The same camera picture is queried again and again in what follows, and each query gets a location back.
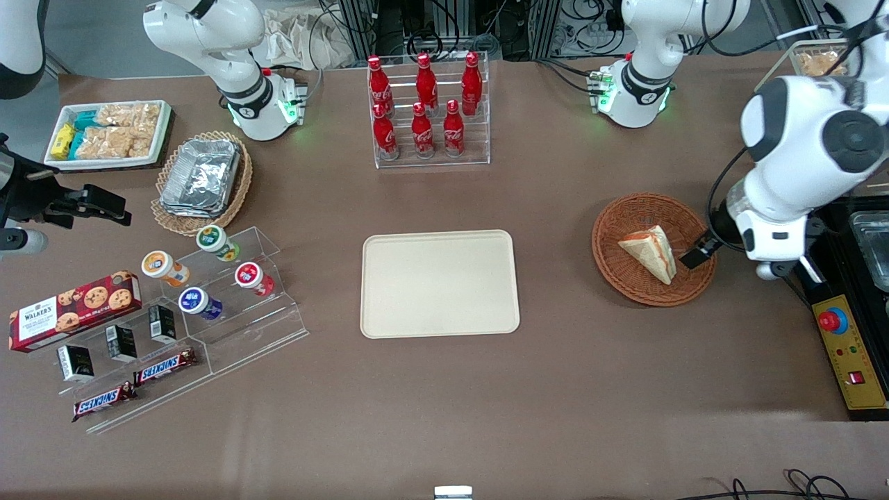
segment aluminum foil container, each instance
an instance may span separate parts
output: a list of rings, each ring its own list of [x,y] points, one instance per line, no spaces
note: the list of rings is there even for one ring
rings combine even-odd
[[[161,206],[173,215],[208,219],[222,215],[228,208],[240,157],[240,148],[232,141],[187,141],[170,169]]]

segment walkers cookie box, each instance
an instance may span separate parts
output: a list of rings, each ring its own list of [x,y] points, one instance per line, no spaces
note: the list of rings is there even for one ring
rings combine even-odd
[[[139,280],[121,270],[9,315],[9,348],[31,352],[140,309]]]

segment brown table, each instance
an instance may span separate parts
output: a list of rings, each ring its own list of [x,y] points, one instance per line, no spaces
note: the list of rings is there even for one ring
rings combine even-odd
[[[546,69],[498,63],[493,162],[465,172],[375,170],[364,71],[330,72],[305,126],[247,142],[254,179],[232,224],[255,224],[282,247],[276,261],[311,335],[99,437],[68,423],[67,401],[47,390],[58,374],[0,354],[0,491],[391,499],[466,483],[482,500],[669,499],[718,491],[708,478],[785,488],[781,470],[800,467],[886,497],[889,424],[845,420],[812,316],[783,284],[726,252],[699,299],[649,309],[612,290],[590,254],[596,215],[620,195],[653,190],[703,206],[774,58],[687,58],[669,107],[641,130],[592,116]],[[236,132],[209,78],[61,86],[64,102],[167,100],[179,116],[173,144]],[[133,225],[48,229],[45,253],[0,267],[4,308],[135,269],[156,246],[191,252],[190,238],[151,218],[155,176],[64,178],[126,197]],[[515,333],[361,335],[367,237],[493,228],[515,242]]]

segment bread slice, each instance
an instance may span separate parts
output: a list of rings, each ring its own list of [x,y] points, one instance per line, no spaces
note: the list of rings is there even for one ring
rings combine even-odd
[[[629,233],[617,244],[641,262],[664,285],[673,281],[676,276],[676,259],[673,258],[667,233],[661,226]]]

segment coca-cola bottle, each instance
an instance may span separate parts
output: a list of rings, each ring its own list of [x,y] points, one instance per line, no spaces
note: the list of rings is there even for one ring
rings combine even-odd
[[[421,52],[417,56],[417,64],[420,72],[417,73],[417,97],[426,107],[426,114],[430,117],[438,115],[438,82],[436,74],[429,67],[429,54]]]
[[[444,117],[444,152],[449,157],[463,154],[463,118],[460,116],[460,104],[456,99],[447,102],[447,116]]]
[[[461,79],[463,87],[463,114],[474,117],[482,99],[482,74],[478,72],[478,54],[466,54],[466,69]]]
[[[413,104],[413,147],[417,150],[417,156],[422,159],[432,158],[436,154],[436,145],[432,141],[432,123],[426,116],[426,107],[422,102]]]
[[[380,147],[381,160],[391,161],[398,158],[395,127],[386,118],[386,108],[382,104],[373,105],[373,138]]]
[[[383,72],[380,58],[372,55],[367,58],[367,67],[371,69],[371,78],[368,85],[371,87],[371,96],[374,104],[382,104],[386,110],[386,116],[392,118],[395,115],[395,103],[392,101],[392,87],[389,86],[388,77]]]

